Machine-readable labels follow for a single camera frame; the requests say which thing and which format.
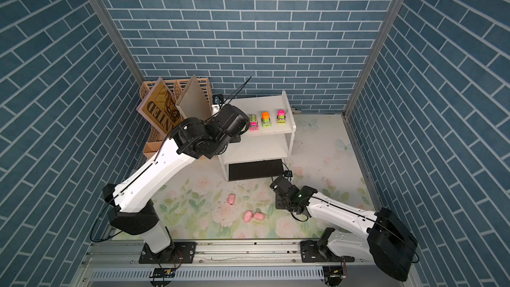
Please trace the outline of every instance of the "pink toy car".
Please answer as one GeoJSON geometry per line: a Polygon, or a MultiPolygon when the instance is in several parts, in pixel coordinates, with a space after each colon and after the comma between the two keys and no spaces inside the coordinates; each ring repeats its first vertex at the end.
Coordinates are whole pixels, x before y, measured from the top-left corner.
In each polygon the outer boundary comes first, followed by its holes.
{"type": "Polygon", "coordinates": [[[278,110],[278,124],[285,124],[285,111],[278,110]]]}
{"type": "Polygon", "coordinates": [[[257,116],[251,115],[250,117],[250,130],[251,131],[257,131],[258,130],[258,122],[257,122],[257,116]]]}

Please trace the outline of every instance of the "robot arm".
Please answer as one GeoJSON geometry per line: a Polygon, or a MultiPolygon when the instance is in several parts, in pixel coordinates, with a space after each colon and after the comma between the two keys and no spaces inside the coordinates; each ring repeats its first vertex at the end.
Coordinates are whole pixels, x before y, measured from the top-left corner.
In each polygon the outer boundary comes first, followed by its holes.
{"type": "MultiPolygon", "coordinates": [[[[105,201],[113,207],[108,213],[110,224],[128,234],[142,236],[146,242],[144,250],[150,251],[159,263],[172,260],[175,257],[173,242],[150,198],[195,159],[223,153],[231,139],[248,130],[248,124],[246,114],[230,104],[225,104],[207,121],[198,118],[182,121],[165,138],[158,153],[131,177],[103,188],[105,201]]],[[[385,273],[405,281],[417,242],[390,210],[383,208],[376,213],[354,208],[328,198],[314,188],[304,186],[298,189],[282,176],[271,184],[271,188],[291,213],[333,223],[362,238],[361,244],[357,241],[347,247],[341,244],[339,248],[335,242],[342,239],[342,234],[327,229],[319,240],[324,243],[324,261],[328,261],[328,255],[332,254],[373,259],[385,273]]]]}
{"type": "Polygon", "coordinates": [[[362,243],[343,240],[342,232],[328,228],[318,242],[325,261],[331,256],[373,260],[390,277],[405,281],[418,246],[416,238],[391,210],[363,210],[335,201],[316,189],[298,189],[283,176],[271,184],[290,213],[304,214],[344,228],[362,238],[362,243]]]}
{"type": "Polygon", "coordinates": [[[212,158],[226,150],[230,140],[248,130],[249,118],[225,104],[207,121],[188,118],[164,139],[161,149],[131,177],[107,184],[103,196],[113,208],[110,224],[131,235],[140,235],[161,262],[173,257],[172,240],[159,221],[151,197],[185,166],[202,155],[212,158]]]}

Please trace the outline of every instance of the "pink toy pig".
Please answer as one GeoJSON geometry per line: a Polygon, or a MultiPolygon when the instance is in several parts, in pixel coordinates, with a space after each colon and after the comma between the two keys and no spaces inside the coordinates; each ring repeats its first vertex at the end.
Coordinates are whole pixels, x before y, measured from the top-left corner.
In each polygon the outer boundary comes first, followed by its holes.
{"type": "Polygon", "coordinates": [[[251,220],[252,220],[252,217],[253,217],[252,212],[251,212],[251,211],[249,211],[249,210],[247,210],[247,211],[246,211],[246,213],[244,213],[244,218],[243,218],[243,220],[244,220],[244,222],[245,222],[245,223],[248,223],[249,221],[251,221],[251,220]]]}
{"type": "Polygon", "coordinates": [[[236,199],[236,196],[234,194],[228,195],[227,203],[230,205],[233,205],[233,201],[236,199]]]}
{"type": "Polygon", "coordinates": [[[253,218],[256,220],[259,220],[259,221],[264,220],[265,217],[266,216],[264,214],[259,213],[259,212],[256,212],[255,215],[253,215],[253,218]]]}

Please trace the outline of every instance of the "wooden crate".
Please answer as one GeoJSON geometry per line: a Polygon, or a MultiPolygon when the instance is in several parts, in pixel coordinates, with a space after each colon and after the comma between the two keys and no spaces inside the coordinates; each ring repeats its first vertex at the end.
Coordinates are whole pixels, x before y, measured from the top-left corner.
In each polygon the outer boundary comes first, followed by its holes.
{"type": "MultiPolygon", "coordinates": [[[[209,84],[208,78],[197,78],[198,84],[202,88],[203,94],[206,96],[209,106],[213,105],[213,92],[211,91],[211,85],[209,84]]],[[[178,79],[178,80],[164,80],[165,84],[170,88],[170,91],[175,94],[175,99],[179,99],[182,91],[188,84],[190,79],[178,79]]],[[[154,86],[156,81],[144,81],[140,86],[140,97],[143,99],[154,86]]],[[[165,135],[161,134],[154,127],[150,130],[149,139],[147,142],[157,142],[165,139],[165,135]]]]}

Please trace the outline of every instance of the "white shelf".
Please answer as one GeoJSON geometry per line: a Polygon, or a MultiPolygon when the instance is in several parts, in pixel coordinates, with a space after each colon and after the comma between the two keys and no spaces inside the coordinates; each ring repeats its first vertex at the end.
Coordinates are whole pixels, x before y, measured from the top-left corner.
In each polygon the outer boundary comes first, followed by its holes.
{"type": "Polygon", "coordinates": [[[226,180],[229,164],[289,158],[296,123],[285,91],[279,96],[233,99],[231,104],[248,116],[256,115],[258,130],[246,131],[239,143],[229,143],[225,153],[219,156],[226,180]],[[285,124],[278,124],[278,110],[285,110],[285,124]],[[263,112],[269,112],[270,127],[262,126],[263,112]]]}
{"type": "Polygon", "coordinates": [[[224,164],[267,161],[289,156],[284,134],[244,137],[245,134],[241,136],[239,143],[228,145],[225,153],[221,155],[224,164]]]}
{"type": "Polygon", "coordinates": [[[246,131],[241,138],[257,137],[266,134],[292,133],[292,114],[289,114],[290,109],[287,104],[287,98],[283,95],[232,100],[231,105],[237,106],[240,110],[246,113],[248,117],[251,115],[257,115],[258,130],[246,131]],[[278,124],[278,110],[285,110],[285,124],[278,124]],[[263,112],[269,112],[269,120],[271,121],[271,126],[269,127],[262,126],[263,112]]]}

